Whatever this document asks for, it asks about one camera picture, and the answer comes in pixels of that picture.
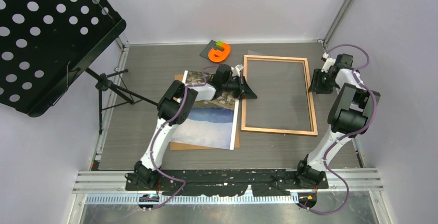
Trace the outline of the black perforated music stand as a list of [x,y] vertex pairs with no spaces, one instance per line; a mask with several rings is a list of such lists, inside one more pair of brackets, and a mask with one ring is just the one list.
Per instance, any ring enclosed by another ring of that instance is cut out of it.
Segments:
[[107,0],[1,0],[1,103],[39,117],[84,72],[133,103],[136,93],[90,69],[126,26]]

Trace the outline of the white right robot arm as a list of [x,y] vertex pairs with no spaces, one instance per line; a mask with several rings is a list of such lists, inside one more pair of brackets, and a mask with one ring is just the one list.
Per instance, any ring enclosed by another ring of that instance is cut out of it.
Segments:
[[353,69],[353,57],[339,54],[336,58],[328,53],[322,56],[324,65],[315,69],[309,92],[329,94],[337,92],[337,98],[329,112],[329,125],[317,147],[298,163],[294,183],[299,188],[315,188],[326,180],[327,166],[339,152],[358,134],[367,131],[374,108],[381,94],[369,91],[361,75]]

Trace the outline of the grey lego baseplate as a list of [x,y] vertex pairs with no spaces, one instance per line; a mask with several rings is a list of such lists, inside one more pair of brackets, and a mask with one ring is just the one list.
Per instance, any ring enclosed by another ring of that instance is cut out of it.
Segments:
[[200,56],[202,57],[202,58],[205,58],[205,59],[209,59],[209,53],[210,53],[210,51],[212,50],[212,49],[216,49],[217,48],[217,46],[216,46],[216,44],[217,44],[217,42],[216,41],[214,41],[214,40],[211,40],[203,49],[202,49],[202,51],[200,52]]

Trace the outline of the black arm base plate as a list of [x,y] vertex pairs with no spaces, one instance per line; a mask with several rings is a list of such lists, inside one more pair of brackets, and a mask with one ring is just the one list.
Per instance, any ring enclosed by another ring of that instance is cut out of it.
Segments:
[[154,191],[165,196],[241,196],[251,190],[255,196],[286,196],[290,190],[314,191],[327,189],[325,174],[319,182],[306,173],[296,174],[287,169],[228,169],[228,170],[164,170],[147,173],[141,179],[138,173],[124,175],[127,191]]

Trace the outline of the aluminium rail with ruler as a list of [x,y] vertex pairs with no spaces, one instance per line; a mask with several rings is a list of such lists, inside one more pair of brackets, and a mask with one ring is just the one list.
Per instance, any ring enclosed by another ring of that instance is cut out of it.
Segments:
[[[383,191],[384,187],[377,172],[368,170],[365,172],[352,173],[340,172],[345,179],[343,183],[334,175],[328,175],[328,188],[319,189],[318,193],[355,191]],[[298,203],[305,200],[313,193],[311,189],[288,189],[285,194],[268,191],[267,196],[257,196],[254,188],[249,185],[246,190],[240,190],[231,196],[219,194],[207,196],[165,196],[154,191],[126,191],[123,185],[122,173],[79,173],[73,188],[73,193],[84,204],[138,204],[141,207],[166,203],[168,205],[183,204],[257,204],[257,203]]]

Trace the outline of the landscape photo print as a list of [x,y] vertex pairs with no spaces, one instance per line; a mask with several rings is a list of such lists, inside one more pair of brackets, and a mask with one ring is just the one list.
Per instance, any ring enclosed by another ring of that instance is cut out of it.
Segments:
[[195,102],[189,117],[171,138],[171,150],[233,150],[240,147],[239,101],[223,93],[217,100]]

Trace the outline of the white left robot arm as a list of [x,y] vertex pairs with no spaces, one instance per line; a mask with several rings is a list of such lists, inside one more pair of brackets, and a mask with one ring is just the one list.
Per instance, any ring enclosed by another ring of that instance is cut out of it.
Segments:
[[161,171],[164,153],[173,133],[186,121],[195,102],[215,100],[224,92],[231,93],[236,100],[256,99],[257,95],[249,87],[243,69],[242,64],[234,67],[220,64],[211,76],[203,72],[199,84],[173,81],[158,103],[157,125],[148,148],[126,180],[152,190],[158,185],[160,177],[167,176]]

